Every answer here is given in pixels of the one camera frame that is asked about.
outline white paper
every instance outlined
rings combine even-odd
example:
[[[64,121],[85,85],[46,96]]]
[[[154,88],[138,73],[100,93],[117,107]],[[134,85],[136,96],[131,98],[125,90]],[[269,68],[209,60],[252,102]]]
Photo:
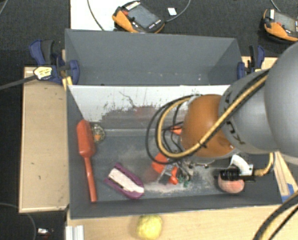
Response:
[[[116,8],[134,0],[89,0],[92,12],[106,31],[114,29],[112,14]],[[94,21],[87,0],[71,0],[71,28],[101,30]]]

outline wooden board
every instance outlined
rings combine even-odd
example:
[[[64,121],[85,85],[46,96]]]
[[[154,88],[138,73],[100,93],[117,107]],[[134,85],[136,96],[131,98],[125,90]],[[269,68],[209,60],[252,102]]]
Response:
[[[33,68],[25,68],[25,77]],[[66,98],[62,86],[24,84],[19,208],[64,210],[69,203]]]

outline yellow ball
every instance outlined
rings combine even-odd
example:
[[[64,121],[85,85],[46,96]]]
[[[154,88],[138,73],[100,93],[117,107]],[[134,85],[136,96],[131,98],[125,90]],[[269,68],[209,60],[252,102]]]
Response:
[[[162,230],[162,219],[158,215],[143,215],[139,218],[137,234],[143,240],[156,240]]]

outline orange device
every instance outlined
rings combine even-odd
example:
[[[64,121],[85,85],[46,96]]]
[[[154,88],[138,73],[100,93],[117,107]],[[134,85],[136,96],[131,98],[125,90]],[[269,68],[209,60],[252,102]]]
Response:
[[[97,193],[95,189],[94,176],[90,158],[95,154],[96,147],[93,140],[91,126],[88,121],[83,119],[78,123],[77,136],[79,153],[84,158],[85,170],[87,173],[89,184],[90,200],[94,203],[97,201]]]
[[[136,0],[116,9],[112,19],[117,26],[132,33],[159,33],[165,20]]]
[[[275,9],[267,9],[263,14],[263,25],[269,37],[278,41],[298,41],[298,20]]]

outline purple object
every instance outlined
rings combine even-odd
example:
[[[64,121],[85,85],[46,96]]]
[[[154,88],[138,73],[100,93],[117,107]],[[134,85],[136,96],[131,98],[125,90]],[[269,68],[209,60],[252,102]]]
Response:
[[[119,163],[114,165],[104,182],[130,199],[139,199],[144,194],[141,180]]]

